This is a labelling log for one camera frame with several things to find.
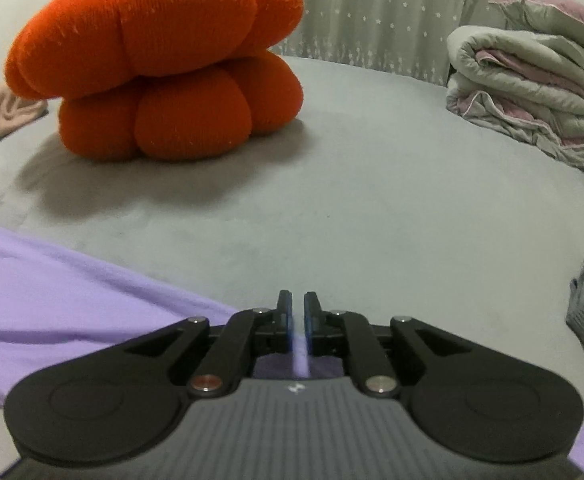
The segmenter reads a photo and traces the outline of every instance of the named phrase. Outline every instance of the ribbed gray panel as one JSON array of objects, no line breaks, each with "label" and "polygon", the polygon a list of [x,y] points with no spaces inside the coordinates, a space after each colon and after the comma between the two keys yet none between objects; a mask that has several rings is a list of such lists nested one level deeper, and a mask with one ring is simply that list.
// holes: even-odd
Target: ribbed gray panel
[{"label": "ribbed gray panel", "polygon": [[501,466],[460,457],[428,439],[392,400],[349,378],[244,380],[194,403],[162,443],[132,460],[66,470],[25,460],[6,480],[574,480],[565,458]]}]

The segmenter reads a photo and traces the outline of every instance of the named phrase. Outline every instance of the stacked orange cushion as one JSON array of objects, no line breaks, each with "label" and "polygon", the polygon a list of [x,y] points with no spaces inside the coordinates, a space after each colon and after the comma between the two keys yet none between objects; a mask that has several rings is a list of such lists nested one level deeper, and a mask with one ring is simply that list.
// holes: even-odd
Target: stacked orange cushion
[{"label": "stacked orange cushion", "polygon": [[24,98],[64,98],[59,134],[78,155],[221,155],[299,112],[298,79],[267,49],[302,13],[303,0],[53,0],[5,78]]}]

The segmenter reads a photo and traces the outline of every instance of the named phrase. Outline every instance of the metal pin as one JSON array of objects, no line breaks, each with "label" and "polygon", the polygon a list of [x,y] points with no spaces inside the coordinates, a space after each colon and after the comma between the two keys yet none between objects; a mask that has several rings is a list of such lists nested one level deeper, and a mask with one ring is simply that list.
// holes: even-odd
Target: metal pin
[{"label": "metal pin", "polygon": [[223,380],[215,375],[200,375],[189,382],[199,392],[215,392],[223,386]]},{"label": "metal pin", "polygon": [[396,379],[387,377],[387,375],[375,375],[365,381],[365,387],[375,394],[391,392],[398,386]]}]

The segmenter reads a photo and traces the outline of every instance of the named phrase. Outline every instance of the folded quilt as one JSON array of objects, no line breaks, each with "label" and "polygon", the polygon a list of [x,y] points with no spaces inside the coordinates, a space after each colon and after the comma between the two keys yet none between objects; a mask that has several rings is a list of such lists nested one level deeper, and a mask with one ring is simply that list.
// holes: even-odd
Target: folded quilt
[{"label": "folded quilt", "polygon": [[447,108],[584,167],[584,49],[561,36],[460,27],[448,37]]}]

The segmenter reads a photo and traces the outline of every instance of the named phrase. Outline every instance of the gray curtain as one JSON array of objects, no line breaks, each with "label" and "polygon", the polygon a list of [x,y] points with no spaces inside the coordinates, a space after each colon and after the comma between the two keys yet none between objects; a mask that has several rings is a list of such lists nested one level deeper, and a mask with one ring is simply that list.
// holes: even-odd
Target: gray curtain
[{"label": "gray curtain", "polygon": [[305,0],[303,21],[273,51],[444,85],[445,40],[466,24],[505,25],[488,0]]}]

